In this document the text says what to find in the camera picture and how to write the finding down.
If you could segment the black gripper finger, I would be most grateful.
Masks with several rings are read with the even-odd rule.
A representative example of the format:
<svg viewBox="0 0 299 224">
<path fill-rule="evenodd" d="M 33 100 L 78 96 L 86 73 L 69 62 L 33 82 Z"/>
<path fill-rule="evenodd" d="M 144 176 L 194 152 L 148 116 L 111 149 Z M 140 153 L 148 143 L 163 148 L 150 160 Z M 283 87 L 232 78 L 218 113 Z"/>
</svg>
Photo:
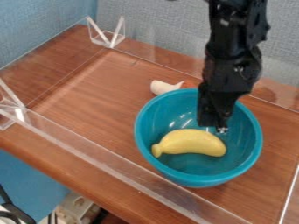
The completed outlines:
<svg viewBox="0 0 299 224">
<path fill-rule="evenodd" d="M 216 94 L 206 84 L 199 85 L 198 94 L 198 124 L 206 127 L 219 126 L 219 112 Z"/>
<path fill-rule="evenodd" d="M 226 92 L 211 93 L 211 103 L 215 113 L 214 123 L 216 131 L 219 133 L 226 133 L 228 131 L 228 120 L 232 116 L 238 98 L 239 97 L 235 93 L 226 93 Z"/>
</svg>

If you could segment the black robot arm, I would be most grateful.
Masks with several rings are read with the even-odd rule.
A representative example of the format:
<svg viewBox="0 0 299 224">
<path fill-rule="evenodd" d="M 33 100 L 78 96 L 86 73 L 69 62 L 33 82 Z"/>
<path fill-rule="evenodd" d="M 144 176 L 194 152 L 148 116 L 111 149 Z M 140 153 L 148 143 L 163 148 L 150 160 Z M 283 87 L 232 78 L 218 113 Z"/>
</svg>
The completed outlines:
<svg viewBox="0 0 299 224">
<path fill-rule="evenodd" d="M 235 103 L 262 74 L 258 44 L 267 40 L 267 0 L 207 0 L 210 40 L 199 85 L 198 124 L 228 131 Z"/>
</svg>

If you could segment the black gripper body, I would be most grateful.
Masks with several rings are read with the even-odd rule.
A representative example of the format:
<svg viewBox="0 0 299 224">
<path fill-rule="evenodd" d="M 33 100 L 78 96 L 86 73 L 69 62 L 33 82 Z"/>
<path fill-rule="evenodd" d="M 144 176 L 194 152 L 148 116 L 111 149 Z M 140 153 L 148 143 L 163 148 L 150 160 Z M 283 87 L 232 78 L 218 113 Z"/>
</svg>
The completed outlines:
<svg viewBox="0 0 299 224">
<path fill-rule="evenodd" d="M 255 46 L 235 57 L 224 57 L 210 47 L 206 48 L 203 82 L 199 85 L 202 95 L 246 95 L 262 74 L 262 52 Z"/>
</svg>

